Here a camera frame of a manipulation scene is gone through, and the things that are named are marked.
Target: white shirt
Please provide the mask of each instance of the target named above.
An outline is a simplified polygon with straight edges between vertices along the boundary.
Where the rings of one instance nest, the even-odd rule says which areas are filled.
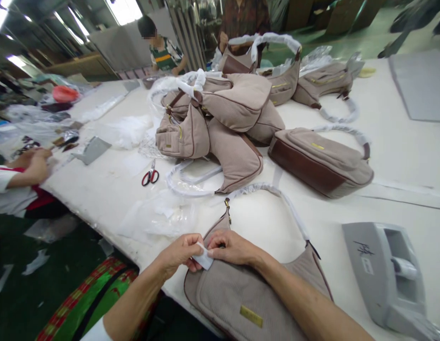
[[[10,169],[6,166],[0,166],[0,168]],[[37,193],[31,187],[7,189],[10,180],[17,173],[16,171],[0,170],[0,214],[23,218],[26,207],[37,199]]]

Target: gold zipper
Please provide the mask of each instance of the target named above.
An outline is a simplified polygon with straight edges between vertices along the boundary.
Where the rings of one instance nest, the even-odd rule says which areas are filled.
[[[278,87],[280,87],[280,86],[288,85],[288,84],[289,84],[289,83],[283,83],[283,84],[279,84],[279,85],[273,85],[272,88],[278,88]]]
[[[315,83],[315,84],[327,84],[327,83],[331,83],[331,82],[333,82],[333,81],[337,81],[337,80],[343,78],[344,76],[346,76],[346,73],[345,73],[345,74],[342,74],[341,76],[338,76],[338,77],[335,77],[335,78],[332,78],[332,79],[329,79],[329,80],[326,80],[326,81],[317,81],[317,80],[315,80],[315,79],[312,79],[311,81],[312,81],[313,83]]]

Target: gray tape dispenser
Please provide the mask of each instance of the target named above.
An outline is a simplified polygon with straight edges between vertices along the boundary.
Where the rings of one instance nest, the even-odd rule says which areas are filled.
[[[427,320],[425,289],[404,228],[392,224],[343,224],[352,268],[371,319],[419,341],[440,341]]]

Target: red bag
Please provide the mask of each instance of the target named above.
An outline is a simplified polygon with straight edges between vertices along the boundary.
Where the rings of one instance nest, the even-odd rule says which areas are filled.
[[[53,97],[56,102],[59,103],[68,103],[74,102],[78,99],[79,93],[78,91],[65,87],[65,86],[57,86],[53,89]]]

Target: person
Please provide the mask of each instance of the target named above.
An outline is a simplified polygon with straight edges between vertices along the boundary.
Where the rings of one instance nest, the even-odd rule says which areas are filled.
[[[46,161],[51,156],[48,149],[33,148],[15,161],[0,165],[0,214],[53,219],[69,211],[39,187],[49,176]]]
[[[164,249],[82,341],[129,340],[160,288],[180,264],[185,264],[193,272],[201,269],[191,258],[203,252],[196,242],[203,243],[200,234],[184,234]],[[331,300],[237,233],[216,231],[209,241],[208,255],[229,263],[248,265],[258,271],[309,340],[373,340]]]
[[[154,71],[171,71],[174,76],[184,74],[187,66],[185,57],[167,37],[158,34],[154,22],[147,15],[138,20],[141,36],[149,43],[152,69]]]
[[[218,48],[221,53],[224,53],[231,38],[252,36],[255,33],[263,35],[270,30],[271,23],[266,0],[226,0]],[[247,53],[252,44],[253,42],[232,45],[230,51],[233,55],[243,55]],[[258,67],[264,46],[265,44],[258,46]]]

